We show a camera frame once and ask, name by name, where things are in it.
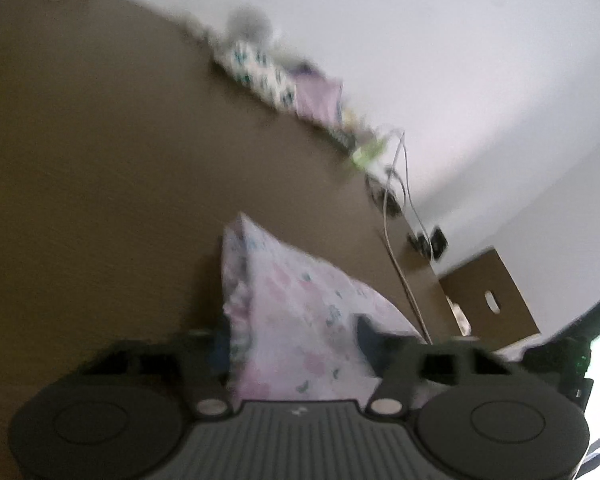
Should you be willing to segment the pink floral white garment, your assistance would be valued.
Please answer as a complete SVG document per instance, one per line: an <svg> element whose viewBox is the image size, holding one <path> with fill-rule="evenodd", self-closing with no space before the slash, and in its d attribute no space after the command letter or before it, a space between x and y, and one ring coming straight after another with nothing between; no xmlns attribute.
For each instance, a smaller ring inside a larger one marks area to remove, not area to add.
<svg viewBox="0 0 600 480"><path fill-rule="evenodd" d="M245 214L224 229L222 287L235 404L364 404L378 380L358 346L358 317L389 334L416 333L375 289L281 242Z"/></svg>

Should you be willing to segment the teal flower white pouch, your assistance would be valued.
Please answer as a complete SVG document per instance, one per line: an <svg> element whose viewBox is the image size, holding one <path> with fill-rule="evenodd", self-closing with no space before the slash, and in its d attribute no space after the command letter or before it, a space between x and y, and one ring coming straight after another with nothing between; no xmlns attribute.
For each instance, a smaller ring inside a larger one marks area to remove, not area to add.
<svg viewBox="0 0 600 480"><path fill-rule="evenodd" d="M214 60L228 76L276 110L294 113L297 85L294 77L271 55L245 40L214 52Z"/></svg>

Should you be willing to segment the green translucent box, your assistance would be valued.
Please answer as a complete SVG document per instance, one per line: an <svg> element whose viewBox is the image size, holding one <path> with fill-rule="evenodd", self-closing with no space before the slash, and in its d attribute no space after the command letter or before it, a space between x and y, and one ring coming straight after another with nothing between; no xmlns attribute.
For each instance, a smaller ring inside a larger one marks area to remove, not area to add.
<svg viewBox="0 0 600 480"><path fill-rule="evenodd" d="M375 139L365 144L359 145L350 155L352 164L359 170L365 171L372 166L376 160L385 154L387 141L384 139Z"/></svg>

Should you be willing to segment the brown wooden chair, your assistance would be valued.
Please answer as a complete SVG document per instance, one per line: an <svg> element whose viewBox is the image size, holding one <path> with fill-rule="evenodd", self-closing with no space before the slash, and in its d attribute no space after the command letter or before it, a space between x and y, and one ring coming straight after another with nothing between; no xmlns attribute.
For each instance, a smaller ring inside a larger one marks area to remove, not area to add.
<svg viewBox="0 0 600 480"><path fill-rule="evenodd" d="M490 350L503 349L540 332L494 248L444 274L440 284L466 316L471 336Z"/></svg>

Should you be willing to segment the white round speaker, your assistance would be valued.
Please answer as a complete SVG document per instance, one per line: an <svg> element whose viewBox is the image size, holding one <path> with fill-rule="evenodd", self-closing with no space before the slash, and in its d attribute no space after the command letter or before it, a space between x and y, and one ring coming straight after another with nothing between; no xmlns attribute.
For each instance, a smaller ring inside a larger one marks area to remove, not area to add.
<svg viewBox="0 0 600 480"><path fill-rule="evenodd" d="M227 36L234 40L245 40L259 46L269 46L275 38L272 21L254 6L240 6L228 17Z"/></svg>

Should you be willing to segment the folded lilac cloth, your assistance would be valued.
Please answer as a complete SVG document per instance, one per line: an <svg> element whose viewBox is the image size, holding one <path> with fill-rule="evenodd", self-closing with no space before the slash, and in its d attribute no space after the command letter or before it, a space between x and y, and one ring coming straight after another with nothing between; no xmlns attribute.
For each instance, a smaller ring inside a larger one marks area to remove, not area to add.
<svg viewBox="0 0 600 480"><path fill-rule="evenodd" d="M341 122L342 81L316 73L294 74L300 118L324 127Z"/></svg>

